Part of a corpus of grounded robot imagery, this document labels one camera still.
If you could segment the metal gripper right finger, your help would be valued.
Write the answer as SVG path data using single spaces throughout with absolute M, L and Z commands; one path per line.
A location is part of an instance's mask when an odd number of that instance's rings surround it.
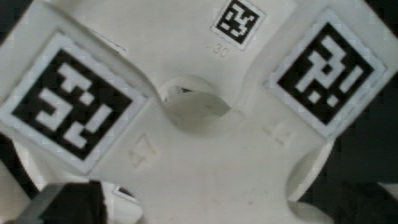
M 299 201 L 331 217 L 335 224 L 398 224 L 398 199 L 376 182 L 344 181 L 313 187 Z

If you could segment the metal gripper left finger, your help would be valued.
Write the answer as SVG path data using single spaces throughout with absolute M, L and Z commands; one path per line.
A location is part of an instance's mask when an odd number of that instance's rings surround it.
M 17 224 L 107 224 L 102 183 L 50 184 L 17 218 Z

